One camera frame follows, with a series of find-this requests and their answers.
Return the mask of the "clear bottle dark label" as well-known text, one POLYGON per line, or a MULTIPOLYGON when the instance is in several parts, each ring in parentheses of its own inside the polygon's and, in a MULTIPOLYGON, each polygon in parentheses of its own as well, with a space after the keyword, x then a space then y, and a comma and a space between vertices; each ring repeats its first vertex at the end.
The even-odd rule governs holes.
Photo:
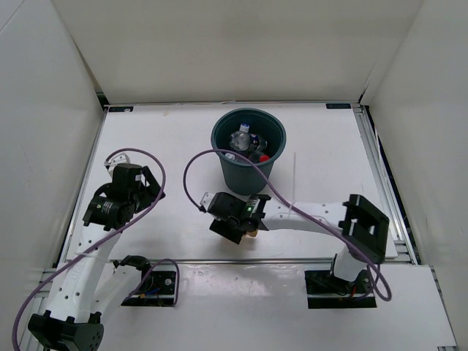
POLYGON ((255 151, 263 151, 264 149, 266 149, 267 145, 268 145, 268 142, 261 135, 250 133, 249 148, 246 151, 235 151, 235 152, 241 154, 242 156, 249 157, 249 155, 255 151))

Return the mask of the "clear bottle white cap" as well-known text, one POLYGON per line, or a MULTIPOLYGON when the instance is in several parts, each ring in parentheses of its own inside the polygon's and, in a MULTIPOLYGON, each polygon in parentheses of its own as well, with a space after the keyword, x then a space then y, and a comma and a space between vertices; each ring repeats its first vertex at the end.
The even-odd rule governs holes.
POLYGON ((230 147, 234 151, 246 151, 250 146, 250 126, 241 124, 239 130, 232 133, 230 136, 230 147))

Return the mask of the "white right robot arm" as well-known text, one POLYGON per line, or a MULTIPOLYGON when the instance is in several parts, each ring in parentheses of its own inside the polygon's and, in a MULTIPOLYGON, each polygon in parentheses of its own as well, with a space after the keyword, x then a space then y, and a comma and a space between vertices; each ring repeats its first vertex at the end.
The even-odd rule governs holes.
POLYGON ((214 220, 210 230, 239 244, 258 231, 296 230, 330 235, 344 240, 335 256, 328 283, 337 292, 354 285, 369 263, 385 260, 389 219, 362 195, 351 194, 343 203, 285 205, 269 195, 242 200, 226 192, 206 193, 200 201, 214 220))

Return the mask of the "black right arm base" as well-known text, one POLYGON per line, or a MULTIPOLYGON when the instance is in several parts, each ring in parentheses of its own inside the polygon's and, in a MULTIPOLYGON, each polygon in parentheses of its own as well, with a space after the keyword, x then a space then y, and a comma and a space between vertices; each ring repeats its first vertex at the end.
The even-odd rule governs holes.
POLYGON ((308 309, 373 309, 377 307, 371 292, 367 270, 348 282, 330 271, 305 271, 308 309))

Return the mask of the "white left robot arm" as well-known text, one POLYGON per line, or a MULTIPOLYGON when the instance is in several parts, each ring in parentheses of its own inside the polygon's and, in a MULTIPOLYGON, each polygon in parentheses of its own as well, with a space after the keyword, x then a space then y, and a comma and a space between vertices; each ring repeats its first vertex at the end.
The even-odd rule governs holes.
POLYGON ((154 282, 143 257, 135 263, 126 257, 115 275, 99 284, 122 229, 165 196, 148 167, 122 163, 110 173, 111 182, 95 191, 86 209, 78 251, 58 292, 29 320, 28 330, 49 350, 97 350, 109 316, 131 291, 144 293, 154 282))

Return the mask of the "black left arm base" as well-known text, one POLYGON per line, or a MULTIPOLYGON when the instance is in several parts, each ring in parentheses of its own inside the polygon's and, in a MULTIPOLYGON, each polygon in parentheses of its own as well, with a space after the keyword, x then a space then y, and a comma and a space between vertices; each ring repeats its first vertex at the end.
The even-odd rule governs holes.
POLYGON ((178 297, 179 274, 175 270, 153 271, 140 289, 121 306, 174 307, 178 297))

